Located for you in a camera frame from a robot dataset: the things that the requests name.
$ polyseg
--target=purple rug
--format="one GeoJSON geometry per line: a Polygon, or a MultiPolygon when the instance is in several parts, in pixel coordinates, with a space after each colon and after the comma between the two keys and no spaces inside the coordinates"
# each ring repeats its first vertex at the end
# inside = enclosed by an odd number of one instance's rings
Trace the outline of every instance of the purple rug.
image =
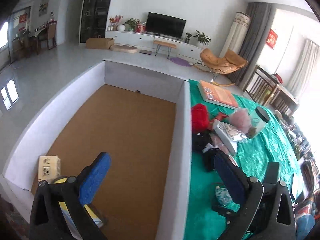
{"type": "Polygon", "coordinates": [[[175,63],[178,64],[180,66],[185,66],[185,67],[191,67],[192,65],[189,65],[189,61],[179,58],[179,57],[172,57],[170,58],[170,60],[175,63]]]}

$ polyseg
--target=glass cabinet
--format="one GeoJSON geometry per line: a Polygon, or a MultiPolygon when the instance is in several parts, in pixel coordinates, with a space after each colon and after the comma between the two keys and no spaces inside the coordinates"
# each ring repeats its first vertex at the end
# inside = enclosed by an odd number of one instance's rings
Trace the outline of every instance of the glass cabinet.
{"type": "Polygon", "coordinates": [[[92,37],[105,37],[109,5],[110,0],[84,0],[80,42],[86,42],[92,37]]]}

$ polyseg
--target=glass jar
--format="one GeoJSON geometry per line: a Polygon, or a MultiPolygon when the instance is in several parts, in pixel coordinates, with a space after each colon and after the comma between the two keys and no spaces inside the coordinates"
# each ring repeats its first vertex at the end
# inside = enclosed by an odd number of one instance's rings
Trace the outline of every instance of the glass jar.
{"type": "Polygon", "coordinates": [[[270,117],[266,110],[260,106],[257,106],[257,108],[250,113],[250,119],[252,127],[249,129],[247,137],[253,139],[270,121],[270,117]]]}

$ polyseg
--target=cardboard floor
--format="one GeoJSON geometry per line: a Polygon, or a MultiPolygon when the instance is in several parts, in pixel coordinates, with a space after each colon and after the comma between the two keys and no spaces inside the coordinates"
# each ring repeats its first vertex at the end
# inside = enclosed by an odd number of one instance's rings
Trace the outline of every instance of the cardboard floor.
{"type": "MultiPolygon", "coordinates": [[[[76,112],[47,155],[78,175],[101,151],[111,168],[92,204],[109,220],[109,240],[154,240],[171,149],[175,104],[104,85],[76,112]]],[[[32,188],[34,194],[37,177],[32,188]]]]}

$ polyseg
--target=white vase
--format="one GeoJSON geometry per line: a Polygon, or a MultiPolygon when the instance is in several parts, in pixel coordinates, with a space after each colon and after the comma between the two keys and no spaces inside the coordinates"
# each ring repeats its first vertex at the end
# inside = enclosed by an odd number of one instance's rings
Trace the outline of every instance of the white vase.
{"type": "Polygon", "coordinates": [[[205,48],[206,48],[206,45],[205,45],[204,43],[201,43],[201,42],[198,41],[197,47],[198,47],[198,48],[201,48],[201,49],[205,49],[205,48]]]}
{"type": "Polygon", "coordinates": [[[118,25],[117,30],[120,31],[120,32],[123,32],[125,30],[125,26],[123,24],[118,25]]]}

